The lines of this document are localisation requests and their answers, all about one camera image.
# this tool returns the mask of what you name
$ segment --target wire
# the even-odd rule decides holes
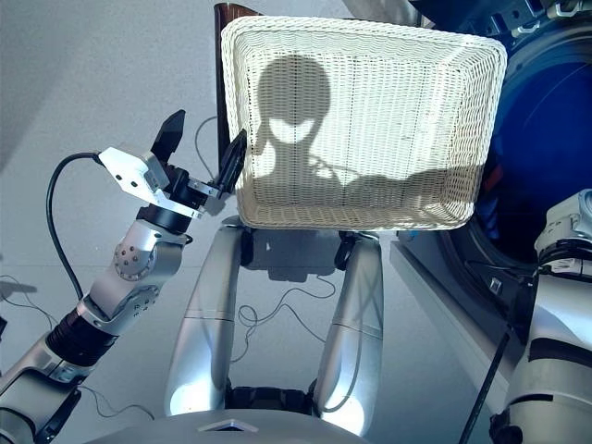
[[[59,256],[59,260],[62,262],[64,268],[66,268],[66,273],[68,273],[68,277],[74,286],[74,290],[76,291],[76,295],[78,296],[78,300],[80,301],[83,298],[82,288],[80,287],[80,283],[74,270],[70,266],[66,254],[62,249],[62,245],[59,242],[59,238],[57,237],[56,233],[56,226],[54,225],[54,190],[56,188],[57,178],[59,178],[60,173],[64,169],[64,167],[69,164],[70,162],[76,159],[92,159],[99,165],[103,163],[99,159],[99,155],[97,153],[77,153],[72,154],[62,160],[57,166],[55,167],[54,174],[49,179],[49,185],[47,186],[47,195],[45,197],[45,218],[47,219],[47,227],[49,228],[49,235],[52,238],[52,242],[54,243],[55,250],[57,251],[57,255]]]
[[[197,156],[200,158],[200,160],[202,161],[203,166],[205,167],[205,169],[207,170],[207,173],[210,175],[210,178],[212,180],[214,180],[214,174],[212,174],[212,170],[209,168],[209,166],[205,163],[204,158],[202,157],[202,154],[200,153],[200,149],[197,147],[197,138],[200,135],[200,131],[202,130],[202,128],[204,127],[204,125],[211,121],[211,120],[215,120],[217,119],[218,116],[211,116],[208,117],[206,120],[204,120],[202,123],[200,123],[200,126],[197,127],[197,130],[195,131],[195,137],[193,138],[193,142],[195,144],[195,151],[197,152]]]
[[[304,321],[302,321],[302,319],[300,318],[300,316],[298,315],[298,313],[296,312],[296,310],[294,310],[294,308],[291,305],[289,305],[288,303],[284,303],[284,300],[293,291],[300,291],[300,292],[302,292],[302,293],[304,293],[304,294],[306,294],[306,295],[308,295],[308,296],[310,296],[312,298],[321,299],[321,300],[322,299],[328,299],[328,298],[330,298],[331,296],[333,296],[336,293],[337,289],[335,288],[335,285],[332,282],[330,282],[330,281],[328,281],[326,279],[323,279],[319,275],[317,275],[316,278],[318,280],[322,281],[322,282],[327,283],[331,287],[331,292],[327,296],[319,296],[317,294],[311,293],[310,291],[306,291],[306,290],[303,290],[303,289],[298,288],[298,287],[293,287],[293,288],[287,290],[286,292],[284,292],[284,294],[282,294],[281,298],[279,298],[279,302],[277,303],[276,308],[274,308],[271,311],[270,314],[268,314],[268,315],[266,315],[264,317],[261,317],[261,318],[259,317],[259,315],[257,314],[257,311],[253,308],[252,305],[249,305],[249,304],[246,304],[246,303],[244,305],[241,305],[239,307],[239,311],[238,311],[238,314],[239,314],[239,322],[241,324],[243,324],[245,327],[247,327],[247,331],[246,331],[246,333],[244,335],[244,345],[245,345],[245,348],[244,348],[244,351],[240,354],[240,356],[238,358],[232,359],[230,361],[230,363],[231,364],[235,364],[238,361],[240,361],[242,358],[245,357],[245,355],[249,351],[249,339],[254,334],[255,330],[259,326],[265,324],[266,322],[269,322],[274,317],[276,317],[276,315],[279,313],[279,311],[282,308],[284,308],[284,307],[286,307],[288,310],[291,311],[291,313],[294,315],[294,317],[296,318],[296,320],[300,323],[300,325],[302,327],[304,327],[304,329],[306,331],[308,331],[314,338],[316,338],[319,341],[321,341],[321,342],[324,343],[325,340],[323,338],[321,338],[320,336],[318,336],[316,333],[314,333],[313,330],[311,328],[309,328],[304,323]],[[252,317],[247,316],[244,313],[245,310],[249,310],[251,312]]]
[[[115,418],[116,416],[124,413],[125,411],[127,411],[129,409],[139,409],[139,410],[142,410],[144,413],[146,413],[150,417],[151,420],[154,420],[154,414],[152,412],[150,412],[150,410],[148,410],[143,405],[130,404],[130,405],[126,405],[123,409],[117,410],[111,405],[111,402],[109,402],[109,400],[106,398],[106,396],[103,393],[101,393],[99,390],[96,390],[95,388],[86,387],[86,386],[78,386],[78,388],[83,389],[83,390],[87,390],[89,393],[92,394],[92,396],[94,397],[94,405],[96,407],[96,412],[99,416],[101,416],[103,418]],[[99,398],[101,398],[103,400],[103,402],[105,403],[107,408],[112,413],[101,412],[101,408],[99,407]]]
[[[16,283],[19,286],[22,286],[22,284],[15,278],[12,277],[10,275],[0,275],[1,279],[10,279],[12,280],[14,283]],[[5,294],[0,291],[0,296],[2,297],[2,301],[9,303],[10,305],[14,305],[15,307],[22,307],[22,308],[32,308],[33,310],[37,310],[38,312],[42,313],[45,316],[45,319],[47,319],[47,323],[49,324],[49,329],[53,330],[54,329],[54,324],[57,325],[57,320],[51,316],[49,313],[47,313],[43,308],[41,308],[39,305],[33,303],[33,301],[31,300],[31,298],[29,297],[29,293],[27,293],[27,291],[25,290],[19,290],[18,292],[22,293],[22,295],[25,297],[25,299],[27,300],[27,302],[29,303],[29,305],[25,305],[22,303],[16,303],[16,302],[12,302],[8,299],[7,296],[5,296]]]
[[[493,265],[488,264],[487,262],[480,262],[480,261],[464,261],[466,264],[473,264],[473,265],[481,265],[487,268],[491,268],[493,270],[503,270],[503,271],[517,271],[523,273],[532,274],[534,269],[522,268],[520,266],[505,266],[505,265]]]
[[[475,427],[477,417],[481,412],[481,408],[483,407],[483,403],[485,402],[485,398],[487,397],[487,393],[489,392],[489,388],[491,387],[493,378],[496,375],[496,372],[498,371],[498,367],[500,366],[503,353],[506,350],[508,341],[510,340],[510,331],[511,328],[510,326],[508,326],[508,329],[504,332],[503,337],[499,342],[498,348],[496,349],[496,354],[493,356],[493,360],[491,361],[489,370],[487,370],[487,375],[485,376],[483,385],[479,390],[479,394],[477,395],[477,399],[475,400],[473,409],[471,410],[471,413],[469,414],[469,417],[466,420],[466,424],[464,425],[464,429],[462,430],[462,435],[461,439],[459,439],[459,444],[466,444],[467,442],[469,442],[469,437],[471,436],[471,432]]]

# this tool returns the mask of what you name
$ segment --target metal bracket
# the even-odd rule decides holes
[[[121,190],[126,193],[180,215],[194,219],[201,216],[200,211],[171,201],[164,194],[162,189],[168,184],[167,175],[160,164],[153,160],[153,154],[137,156],[122,149],[109,147],[99,154],[99,158]]]
[[[557,3],[554,7],[550,7],[547,11],[547,17],[551,20],[558,19],[558,18],[570,18],[575,16],[576,14],[582,12],[584,9],[584,1],[578,1],[571,11],[566,11],[563,9],[563,5],[561,3]]]
[[[525,34],[532,34],[536,32],[540,28],[540,20],[537,20],[531,26],[519,26],[515,30],[512,30],[512,37],[517,39],[518,37],[525,35]]]

